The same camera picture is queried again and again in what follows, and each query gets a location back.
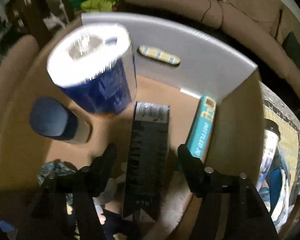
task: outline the black product box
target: black product box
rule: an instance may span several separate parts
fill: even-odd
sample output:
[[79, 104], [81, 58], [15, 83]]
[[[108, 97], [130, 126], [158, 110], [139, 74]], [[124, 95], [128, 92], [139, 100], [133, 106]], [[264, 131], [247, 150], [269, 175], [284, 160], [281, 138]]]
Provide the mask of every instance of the black product box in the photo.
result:
[[122, 218], [155, 222], [169, 150], [170, 107], [136, 102], [128, 156]]

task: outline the teal product box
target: teal product box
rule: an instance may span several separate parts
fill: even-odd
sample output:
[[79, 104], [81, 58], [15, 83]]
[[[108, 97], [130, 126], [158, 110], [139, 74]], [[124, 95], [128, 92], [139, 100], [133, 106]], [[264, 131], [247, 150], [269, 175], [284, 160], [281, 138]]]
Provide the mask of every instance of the teal product box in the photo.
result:
[[200, 98], [186, 145], [192, 156], [205, 160], [216, 110], [216, 102], [208, 96]]

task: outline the white cardboard divider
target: white cardboard divider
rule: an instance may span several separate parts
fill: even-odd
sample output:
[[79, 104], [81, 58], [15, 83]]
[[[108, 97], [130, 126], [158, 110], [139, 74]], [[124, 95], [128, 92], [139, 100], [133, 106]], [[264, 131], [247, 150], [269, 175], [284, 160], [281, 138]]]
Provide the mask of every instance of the white cardboard divider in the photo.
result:
[[[83, 25], [119, 23], [130, 32], [137, 74], [185, 90], [208, 95], [219, 104], [257, 68], [246, 56], [220, 40], [188, 26], [132, 13], [83, 13]], [[180, 57], [178, 68], [149, 60], [136, 51], [140, 45], [157, 47]]]

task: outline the metal screw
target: metal screw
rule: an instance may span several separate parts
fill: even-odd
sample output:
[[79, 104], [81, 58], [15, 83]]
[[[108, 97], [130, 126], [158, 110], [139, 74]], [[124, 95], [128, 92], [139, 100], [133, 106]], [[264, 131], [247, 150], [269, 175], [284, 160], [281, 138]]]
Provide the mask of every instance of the metal screw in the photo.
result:
[[53, 179], [55, 177], [55, 173], [54, 172], [50, 172], [47, 176], [48, 179]]
[[88, 172], [88, 171], [89, 171], [89, 166], [83, 166], [83, 167], [81, 168], [81, 171], [82, 171], [82, 172]]
[[241, 179], [246, 179], [247, 178], [247, 174], [245, 174], [244, 172], [241, 172], [239, 174], [239, 176], [240, 176]]
[[213, 172], [214, 172], [214, 169], [211, 168], [211, 167], [205, 167], [205, 168], [204, 168], [204, 171], [205, 171], [206, 173], [213, 173]]

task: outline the green plastic bag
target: green plastic bag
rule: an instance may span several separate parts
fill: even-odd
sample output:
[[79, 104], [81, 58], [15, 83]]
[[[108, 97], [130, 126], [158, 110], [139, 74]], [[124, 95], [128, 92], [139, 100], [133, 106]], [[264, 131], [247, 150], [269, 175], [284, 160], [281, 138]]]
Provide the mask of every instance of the green plastic bag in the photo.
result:
[[81, 9], [81, 3], [84, 1], [86, 0], [69, 0], [71, 7], [75, 9]]
[[86, 0], [81, 8], [85, 12], [111, 12], [115, 4], [115, 0]]

